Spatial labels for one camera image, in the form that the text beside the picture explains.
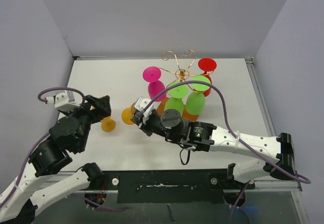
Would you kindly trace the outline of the orange wine glass front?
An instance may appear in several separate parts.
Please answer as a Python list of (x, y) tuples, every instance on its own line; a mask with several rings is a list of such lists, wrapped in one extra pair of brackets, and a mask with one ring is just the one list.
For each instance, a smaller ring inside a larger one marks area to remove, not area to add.
[(121, 114), (122, 121), (127, 125), (133, 125), (134, 122), (132, 121), (132, 118), (135, 115), (135, 103), (133, 103), (131, 106), (125, 108)]

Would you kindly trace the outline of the orange wine glass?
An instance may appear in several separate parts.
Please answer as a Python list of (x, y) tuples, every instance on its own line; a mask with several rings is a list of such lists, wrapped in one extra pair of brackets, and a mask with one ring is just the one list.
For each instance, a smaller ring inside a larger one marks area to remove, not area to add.
[(101, 123), (101, 129), (104, 132), (111, 132), (116, 127), (116, 122), (109, 116), (103, 116), (95, 107), (91, 107), (91, 113), (93, 113), (94, 118), (92, 119), (92, 124)]
[(122, 121), (127, 125), (133, 125), (134, 122), (132, 121), (132, 118), (135, 115), (135, 103), (133, 103), (131, 106), (125, 108), (121, 114)]

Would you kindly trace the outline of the pink plastic wine glass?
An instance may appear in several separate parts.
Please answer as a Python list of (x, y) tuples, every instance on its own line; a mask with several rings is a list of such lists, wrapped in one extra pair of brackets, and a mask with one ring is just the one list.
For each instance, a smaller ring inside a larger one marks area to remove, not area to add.
[(148, 94), (151, 99), (155, 98), (165, 89), (165, 85), (160, 81), (161, 70), (158, 67), (147, 67), (142, 73), (143, 79), (149, 83)]

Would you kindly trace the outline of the green wine glass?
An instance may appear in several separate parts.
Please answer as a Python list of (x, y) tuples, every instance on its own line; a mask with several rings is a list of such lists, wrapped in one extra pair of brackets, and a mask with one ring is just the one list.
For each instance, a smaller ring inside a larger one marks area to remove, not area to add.
[(200, 113), (205, 108), (206, 99), (204, 92), (210, 89), (210, 80), (205, 76), (195, 76), (193, 81), (206, 82), (206, 84), (201, 83), (191, 83), (189, 84), (192, 92), (186, 100), (186, 110), (189, 114), (200, 115)]
[(174, 109), (177, 110), (180, 113), (180, 115), (182, 115), (184, 110), (183, 98), (187, 96), (188, 92), (189, 88), (185, 84), (169, 90), (168, 94), (170, 98), (165, 104), (164, 111)]

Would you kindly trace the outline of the red plastic wine glass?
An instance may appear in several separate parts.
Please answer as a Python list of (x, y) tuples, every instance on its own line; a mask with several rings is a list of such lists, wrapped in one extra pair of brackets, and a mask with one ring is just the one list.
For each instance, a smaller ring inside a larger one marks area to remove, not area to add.
[(198, 62), (198, 67), (200, 68), (200, 70), (203, 71), (203, 73), (201, 75), (206, 77), (210, 81), (210, 84), (212, 84), (212, 79), (211, 79), (210, 75), (217, 68), (216, 61), (211, 58), (202, 58)]

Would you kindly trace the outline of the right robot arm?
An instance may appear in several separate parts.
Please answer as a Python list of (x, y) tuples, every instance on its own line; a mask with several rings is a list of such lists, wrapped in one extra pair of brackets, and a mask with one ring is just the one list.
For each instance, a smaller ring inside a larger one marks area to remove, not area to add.
[(231, 133), (210, 123), (181, 119), (174, 109), (162, 115), (155, 109), (135, 110), (131, 121), (147, 136), (158, 135), (188, 152), (228, 152), (251, 157), (250, 161), (228, 165), (225, 181), (231, 188), (267, 175), (283, 181), (295, 177), (290, 134), (260, 137)]

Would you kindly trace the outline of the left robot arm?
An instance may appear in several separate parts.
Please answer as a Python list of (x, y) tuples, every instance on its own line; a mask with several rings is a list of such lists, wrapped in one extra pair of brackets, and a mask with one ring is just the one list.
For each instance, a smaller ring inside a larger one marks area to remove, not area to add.
[(87, 163), (72, 176), (41, 189), (41, 185), (72, 162), (69, 153), (82, 153), (91, 125), (111, 115), (110, 97), (84, 96), (76, 104), (60, 93), (47, 97), (64, 117), (49, 129), (24, 161), (19, 175), (1, 194), (1, 223), (32, 223), (53, 203), (78, 190), (103, 186), (104, 174), (96, 163)]

